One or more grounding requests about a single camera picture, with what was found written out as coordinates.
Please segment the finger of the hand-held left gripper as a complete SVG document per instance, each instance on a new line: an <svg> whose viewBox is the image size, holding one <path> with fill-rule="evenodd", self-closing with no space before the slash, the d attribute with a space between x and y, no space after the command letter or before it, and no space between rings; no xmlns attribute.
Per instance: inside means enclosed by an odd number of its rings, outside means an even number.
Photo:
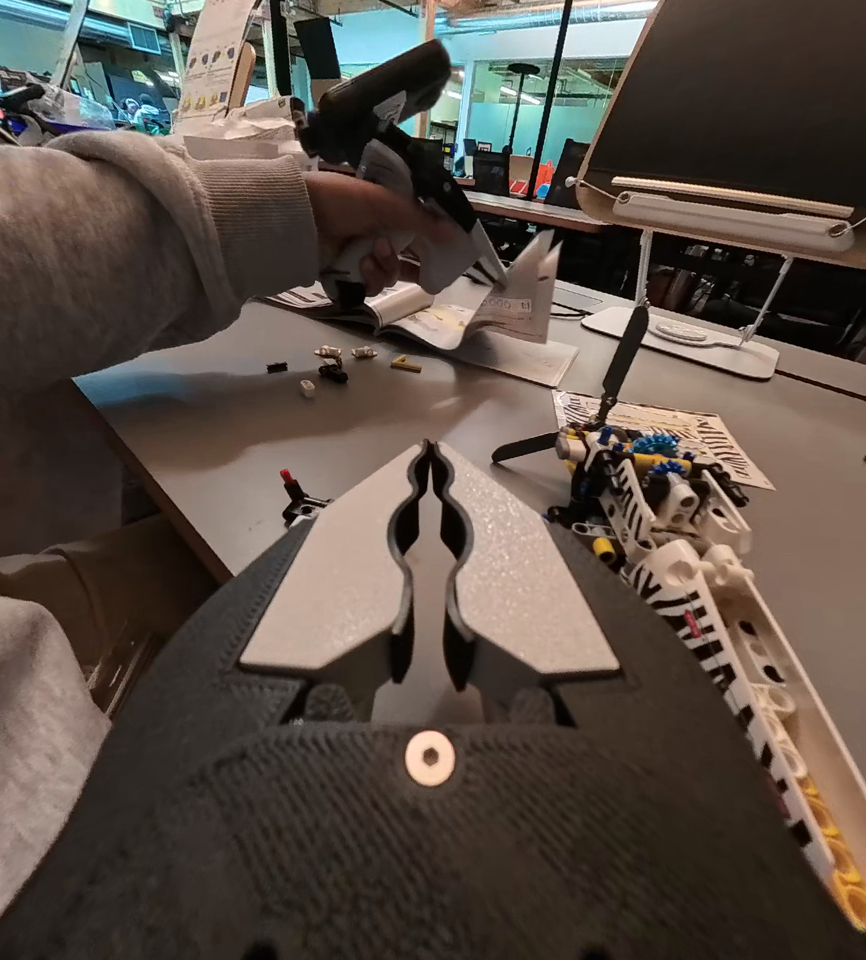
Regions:
<svg viewBox="0 0 866 960"><path fill-rule="evenodd" d="M499 258L481 221L476 221L470 231L470 241L476 253L475 266L493 286L506 290L509 285L508 269Z"/></svg>

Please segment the zebra striped sticker sheet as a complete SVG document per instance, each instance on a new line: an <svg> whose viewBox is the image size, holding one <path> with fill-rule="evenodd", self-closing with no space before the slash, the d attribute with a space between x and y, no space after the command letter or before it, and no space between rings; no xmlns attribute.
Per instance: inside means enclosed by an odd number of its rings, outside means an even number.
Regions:
<svg viewBox="0 0 866 960"><path fill-rule="evenodd" d="M625 434L623 446L634 453L715 462L742 487L775 490L717 414L620 401L607 425L612 428L609 446L618 444L620 434Z"/></svg>

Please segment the person's left hand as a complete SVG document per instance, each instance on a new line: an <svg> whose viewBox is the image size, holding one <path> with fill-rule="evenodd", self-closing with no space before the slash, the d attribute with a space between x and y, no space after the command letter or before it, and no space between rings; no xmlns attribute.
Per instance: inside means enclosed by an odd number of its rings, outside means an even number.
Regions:
<svg viewBox="0 0 866 960"><path fill-rule="evenodd" d="M332 172L308 172L304 179L318 234L320 270L332 266L350 244L368 241L360 271L369 297L399 279L393 234L421 236L437 244L452 238L451 221L383 186Z"/></svg>

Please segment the person's left forearm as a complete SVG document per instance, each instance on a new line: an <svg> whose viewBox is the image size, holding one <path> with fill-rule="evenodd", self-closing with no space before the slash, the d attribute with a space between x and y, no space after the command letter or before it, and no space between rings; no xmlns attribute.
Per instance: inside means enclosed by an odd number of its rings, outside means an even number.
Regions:
<svg viewBox="0 0 866 960"><path fill-rule="evenodd" d="M203 341L319 265L290 157L126 131L0 147L0 398Z"/></svg>

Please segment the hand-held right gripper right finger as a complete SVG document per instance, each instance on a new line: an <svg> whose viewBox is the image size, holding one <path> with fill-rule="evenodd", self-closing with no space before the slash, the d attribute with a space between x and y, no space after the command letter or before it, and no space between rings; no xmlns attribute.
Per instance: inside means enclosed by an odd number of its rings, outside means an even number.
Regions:
<svg viewBox="0 0 866 960"><path fill-rule="evenodd" d="M621 667L539 513L445 443L433 444L446 583L443 656L457 690L517 692Z"/></svg>

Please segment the lego instruction booklet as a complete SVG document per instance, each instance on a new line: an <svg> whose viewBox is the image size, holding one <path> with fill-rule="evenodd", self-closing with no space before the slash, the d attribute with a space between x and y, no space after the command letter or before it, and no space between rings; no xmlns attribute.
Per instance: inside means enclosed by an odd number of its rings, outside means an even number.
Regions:
<svg viewBox="0 0 866 960"><path fill-rule="evenodd" d="M359 325L373 336L409 339L464 363L555 388L578 355L549 338L561 246L547 229L490 289L462 276L440 294L400 281L360 306L334 304L316 283L268 298L277 307L322 321Z"/></svg>

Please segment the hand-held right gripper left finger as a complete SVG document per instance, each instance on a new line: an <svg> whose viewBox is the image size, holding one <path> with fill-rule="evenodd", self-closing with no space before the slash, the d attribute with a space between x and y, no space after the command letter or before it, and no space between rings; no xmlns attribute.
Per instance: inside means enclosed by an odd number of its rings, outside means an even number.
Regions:
<svg viewBox="0 0 866 960"><path fill-rule="evenodd" d="M419 536L429 441L413 445L316 519L241 654L240 666L316 684L399 684L414 652L406 556Z"/></svg>

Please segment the black lego assembly red pins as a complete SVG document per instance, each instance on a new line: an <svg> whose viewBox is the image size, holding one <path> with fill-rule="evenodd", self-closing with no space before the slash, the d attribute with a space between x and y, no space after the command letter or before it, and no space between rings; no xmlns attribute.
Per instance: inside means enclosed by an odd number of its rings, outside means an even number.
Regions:
<svg viewBox="0 0 866 960"><path fill-rule="evenodd" d="M289 498L289 502L282 512L286 528L289 529L296 522L314 520L323 509L332 503L331 498L317 498L307 493L288 469L282 469L279 473L284 490Z"/></svg>

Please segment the white stand with dark board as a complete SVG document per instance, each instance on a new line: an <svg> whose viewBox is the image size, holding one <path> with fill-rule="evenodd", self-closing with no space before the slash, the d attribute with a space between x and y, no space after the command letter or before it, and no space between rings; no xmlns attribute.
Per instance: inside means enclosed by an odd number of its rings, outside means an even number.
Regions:
<svg viewBox="0 0 866 960"><path fill-rule="evenodd" d="M769 381L778 352L753 336L794 260L866 269L866 2L658 2L574 189L642 232L634 306L583 323L615 339L645 318L655 234L781 256L742 334L655 307L644 328L646 349Z"/></svg>

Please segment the grey sweatshirt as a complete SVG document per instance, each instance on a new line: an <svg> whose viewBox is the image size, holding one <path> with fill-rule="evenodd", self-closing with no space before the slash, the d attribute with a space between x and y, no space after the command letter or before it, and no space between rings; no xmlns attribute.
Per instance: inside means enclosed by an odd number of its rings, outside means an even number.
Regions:
<svg viewBox="0 0 866 960"><path fill-rule="evenodd" d="M65 826L109 723L60 620L0 569L0 915Z"/></svg>

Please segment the zebra striped lego helicopter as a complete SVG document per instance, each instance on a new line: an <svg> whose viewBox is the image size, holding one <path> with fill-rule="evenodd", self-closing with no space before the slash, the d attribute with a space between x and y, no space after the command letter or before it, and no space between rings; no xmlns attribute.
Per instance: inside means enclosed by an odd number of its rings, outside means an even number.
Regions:
<svg viewBox="0 0 866 960"><path fill-rule="evenodd" d="M680 427L622 426L619 392L650 326L630 312L598 406L500 446L495 463L556 450L569 500L547 511L667 623L719 690L780 812L850 923L866 935L866 781L744 564L742 488Z"/></svg>

